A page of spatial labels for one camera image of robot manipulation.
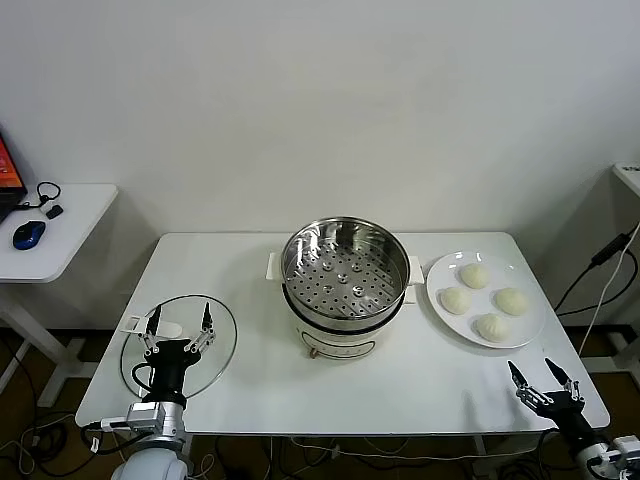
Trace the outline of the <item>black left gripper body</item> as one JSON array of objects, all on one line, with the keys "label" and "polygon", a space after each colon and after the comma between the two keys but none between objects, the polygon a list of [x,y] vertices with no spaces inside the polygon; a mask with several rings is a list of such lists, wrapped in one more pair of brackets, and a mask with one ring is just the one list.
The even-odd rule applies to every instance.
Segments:
[{"label": "black left gripper body", "polygon": [[144,356],[146,363],[153,370],[148,393],[144,401],[185,401],[183,386],[186,371],[198,363],[202,354],[186,349],[190,343],[187,339],[165,340],[157,344],[158,351]]}]

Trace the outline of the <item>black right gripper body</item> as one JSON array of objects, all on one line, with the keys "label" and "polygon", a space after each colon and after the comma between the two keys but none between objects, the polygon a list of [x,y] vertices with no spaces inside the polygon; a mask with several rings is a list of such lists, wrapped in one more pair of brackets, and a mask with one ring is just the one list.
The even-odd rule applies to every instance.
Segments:
[{"label": "black right gripper body", "polygon": [[582,412],[584,399],[569,392],[548,392],[552,402],[542,407],[542,416],[554,422],[570,449],[586,449],[600,442],[600,437]]}]

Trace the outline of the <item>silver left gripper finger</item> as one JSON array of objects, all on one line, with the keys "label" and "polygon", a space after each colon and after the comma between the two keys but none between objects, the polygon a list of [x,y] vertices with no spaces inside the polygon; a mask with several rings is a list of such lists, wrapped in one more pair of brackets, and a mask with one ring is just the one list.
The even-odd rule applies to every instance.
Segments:
[{"label": "silver left gripper finger", "polygon": [[184,351],[192,354],[203,353],[209,348],[215,338],[214,320],[210,311],[210,303],[207,302],[203,312],[200,333],[184,347]]},{"label": "silver left gripper finger", "polygon": [[138,337],[144,345],[144,356],[159,352],[157,346],[157,332],[161,318],[162,307],[157,305],[150,316],[141,317],[138,321]]}]

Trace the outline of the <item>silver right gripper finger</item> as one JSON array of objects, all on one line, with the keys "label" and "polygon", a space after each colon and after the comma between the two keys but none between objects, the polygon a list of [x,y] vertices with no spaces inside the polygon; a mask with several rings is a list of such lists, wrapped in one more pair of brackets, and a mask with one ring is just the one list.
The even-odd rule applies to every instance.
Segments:
[{"label": "silver right gripper finger", "polygon": [[513,362],[508,361],[508,367],[516,387],[516,397],[524,405],[532,411],[538,411],[541,407],[549,405],[549,398],[531,386]]},{"label": "silver right gripper finger", "polygon": [[544,395],[554,404],[583,404],[584,397],[581,394],[579,382],[572,380],[565,370],[550,358],[545,359],[545,364],[561,389],[545,392]]}]

